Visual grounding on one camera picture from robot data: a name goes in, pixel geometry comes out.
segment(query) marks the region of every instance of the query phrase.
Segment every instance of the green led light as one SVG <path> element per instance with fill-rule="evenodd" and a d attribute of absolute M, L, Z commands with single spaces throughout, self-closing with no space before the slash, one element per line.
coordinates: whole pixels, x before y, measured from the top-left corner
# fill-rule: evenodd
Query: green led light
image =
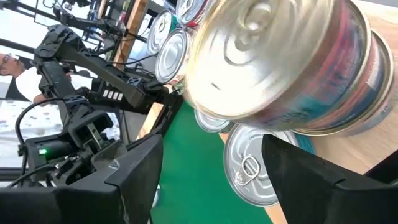
<path fill-rule="evenodd" d="M 39 149 L 39 155 L 44 155 L 47 153 L 46 149 Z"/>

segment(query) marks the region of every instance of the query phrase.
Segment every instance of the tin can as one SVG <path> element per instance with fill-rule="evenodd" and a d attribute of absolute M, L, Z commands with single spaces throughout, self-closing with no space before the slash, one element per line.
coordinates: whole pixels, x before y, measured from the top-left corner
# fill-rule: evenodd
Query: tin can
<path fill-rule="evenodd" d="M 184 87 L 191 37 L 183 29 L 173 30 L 166 38 L 156 60 L 156 79 L 177 89 Z"/>
<path fill-rule="evenodd" d="M 196 29 L 215 0 L 178 0 L 175 13 L 180 24 Z"/>
<path fill-rule="evenodd" d="M 291 131 L 271 132 L 237 124 L 224 147 L 224 171 L 235 193 L 251 205 L 268 207 L 278 203 L 261 154 L 262 137 L 273 134 L 298 146 Z"/>
<path fill-rule="evenodd" d="M 154 19 L 147 40 L 147 51 L 150 55 L 157 54 L 166 41 L 167 36 L 178 26 L 177 18 L 168 9 L 160 12 Z"/>
<path fill-rule="evenodd" d="M 352 2 L 230 0 L 209 15 L 193 45 L 186 91 L 212 116 L 304 128 L 358 88 L 371 35 Z"/>
<path fill-rule="evenodd" d="M 208 133 L 228 133 L 234 126 L 232 122 L 208 116 L 198 110 L 194 110 L 194 114 L 199 127 Z"/>
<path fill-rule="evenodd" d="M 377 42 L 372 38 L 371 51 L 368 61 L 358 82 L 358 88 L 338 109 L 328 116 L 314 121 L 308 125 L 310 130 L 326 130 L 341 126 L 356 119 L 376 99 L 382 87 L 385 65 L 380 56 Z"/>
<path fill-rule="evenodd" d="M 363 121 L 358 121 L 356 124 L 350 126 L 345 132 L 345 135 L 353 136 L 365 132 L 384 120 L 392 111 L 397 98 L 397 90 L 395 84 L 395 67 L 394 57 L 387 42 L 376 32 L 373 36 L 377 41 L 377 45 L 381 52 L 381 58 L 384 66 L 384 82 L 381 91 L 379 92 L 377 101 L 370 107 L 364 115 Z"/>

